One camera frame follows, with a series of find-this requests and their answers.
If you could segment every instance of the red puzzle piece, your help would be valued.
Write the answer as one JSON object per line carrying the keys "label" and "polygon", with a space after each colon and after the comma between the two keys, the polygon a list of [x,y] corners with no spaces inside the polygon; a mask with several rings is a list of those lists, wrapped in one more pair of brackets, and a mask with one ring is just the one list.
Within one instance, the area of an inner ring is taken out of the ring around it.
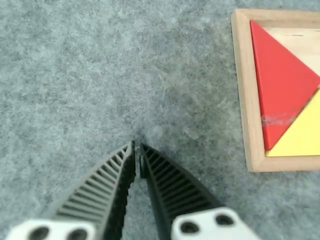
{"label": "red puzzle piece", "polygon": [[320,77],[250,21],[265,150],[285,133],[316,92]]}

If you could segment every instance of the tangram puzzle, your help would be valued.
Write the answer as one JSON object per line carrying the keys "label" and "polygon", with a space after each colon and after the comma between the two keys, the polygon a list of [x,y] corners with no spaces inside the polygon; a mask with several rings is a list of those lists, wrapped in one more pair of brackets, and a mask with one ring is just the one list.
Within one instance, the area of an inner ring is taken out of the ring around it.
{"label": "tangram puzzle", "polygon": [[237,9],[231,22],[248,169],[320,169],[320,13]]}

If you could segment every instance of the light wood surface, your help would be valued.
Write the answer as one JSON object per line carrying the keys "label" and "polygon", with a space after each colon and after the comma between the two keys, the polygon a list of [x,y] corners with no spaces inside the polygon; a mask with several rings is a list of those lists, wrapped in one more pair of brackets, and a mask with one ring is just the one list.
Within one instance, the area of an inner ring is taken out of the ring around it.
{"label": "light wood surface", "polygon": [[264,27],[264,29],[320,76],[320,28]]}
{"label": "light wood surface", "polygon": [[233,46],[247,168],[251,172],[320,170],[320,156],[265,156],[250,20],[262,27],[320,28],[319,12],[236,9]]}

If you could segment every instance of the yellow puzzle piece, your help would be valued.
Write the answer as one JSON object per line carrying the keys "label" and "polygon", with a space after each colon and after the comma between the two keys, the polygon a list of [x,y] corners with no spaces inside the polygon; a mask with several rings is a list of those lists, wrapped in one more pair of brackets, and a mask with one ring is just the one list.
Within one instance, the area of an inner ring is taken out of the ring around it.
{"label": "yellow puzzle piece", "polygon": [[320,156],[320,90],[266,157]]}

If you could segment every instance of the gray carpet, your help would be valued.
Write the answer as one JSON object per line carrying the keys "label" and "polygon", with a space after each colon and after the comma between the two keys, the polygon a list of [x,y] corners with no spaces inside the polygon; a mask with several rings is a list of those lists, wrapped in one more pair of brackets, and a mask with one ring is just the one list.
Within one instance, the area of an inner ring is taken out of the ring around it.
{"label": "gray carpet", "polygon": [[[130,140],[166,153],[265,240],[318,240],[319,172],[246,169],[230,15],[319,0],[0,0],[0,238]],[[158,239],[135,179],[124,240]]]}

